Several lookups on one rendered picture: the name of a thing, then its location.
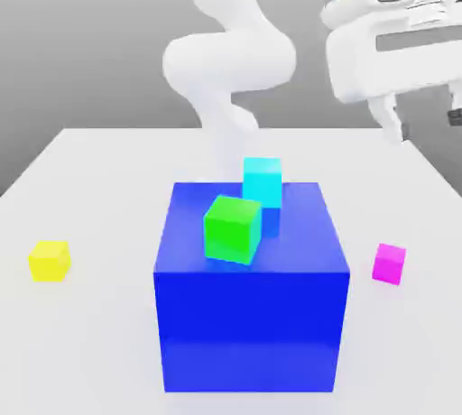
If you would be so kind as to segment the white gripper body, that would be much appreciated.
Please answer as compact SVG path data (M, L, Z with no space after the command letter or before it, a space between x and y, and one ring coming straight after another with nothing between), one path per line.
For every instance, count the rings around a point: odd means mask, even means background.
M462 10L410 27L409 10L370 13L326 42L335 97L355 103L462 80Z

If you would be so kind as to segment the small cyan cube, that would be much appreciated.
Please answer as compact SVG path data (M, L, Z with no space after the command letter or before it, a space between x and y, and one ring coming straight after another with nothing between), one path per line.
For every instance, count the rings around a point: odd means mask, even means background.
M282 207L282 162L273 157L244 158L242 197L264 208Z

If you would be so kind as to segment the small magenta cube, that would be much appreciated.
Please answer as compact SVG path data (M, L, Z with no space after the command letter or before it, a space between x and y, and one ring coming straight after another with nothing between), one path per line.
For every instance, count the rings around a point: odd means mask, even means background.
M405 257L405 248L379 244L374 258L372 278L398 286L401 283Z

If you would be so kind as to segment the small green cube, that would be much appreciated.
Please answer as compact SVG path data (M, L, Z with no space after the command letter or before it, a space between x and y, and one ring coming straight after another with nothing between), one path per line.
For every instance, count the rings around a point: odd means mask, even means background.
M250 265L262 238L262 204L218 195L203 216L207 258Z

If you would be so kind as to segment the small yellow cube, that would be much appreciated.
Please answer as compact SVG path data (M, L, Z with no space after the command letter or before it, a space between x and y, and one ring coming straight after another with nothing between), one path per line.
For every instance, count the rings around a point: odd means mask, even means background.
M39 241L28 256L34 281L62 281L71 266L69 243Z

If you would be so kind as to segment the large blue box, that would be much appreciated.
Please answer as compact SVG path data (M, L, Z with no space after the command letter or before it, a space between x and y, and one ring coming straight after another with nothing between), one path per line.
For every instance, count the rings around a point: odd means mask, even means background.
M202 218L234 182L178 182L153 270L167 392L331 392L350 270L320 186L289 182L250 265L208 259Z

